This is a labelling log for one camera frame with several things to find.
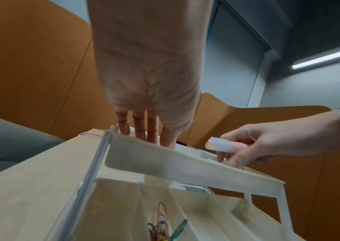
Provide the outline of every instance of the wooden table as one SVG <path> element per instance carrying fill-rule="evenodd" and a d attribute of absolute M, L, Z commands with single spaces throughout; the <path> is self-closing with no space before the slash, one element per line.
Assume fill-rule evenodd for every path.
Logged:
<path fill-rule="evenodd" d="M 81 135 L 0 172 L 0 240 L 45 240 L 88 171 L 100 140 Z M 98 176 L 143 178 L 104 164 Z"/>

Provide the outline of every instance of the red wire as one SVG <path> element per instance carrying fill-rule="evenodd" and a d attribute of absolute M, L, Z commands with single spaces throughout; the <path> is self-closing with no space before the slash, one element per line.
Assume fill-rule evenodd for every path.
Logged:
<path fill-rule="evenodd" d="M 82 133 L 82 134 L 80 134 L 80 135 L 95 135 L 95 136 L 97 136 L 97 137 L 102 137 L 101 135 L 91 134 L 91 133 Z"/>

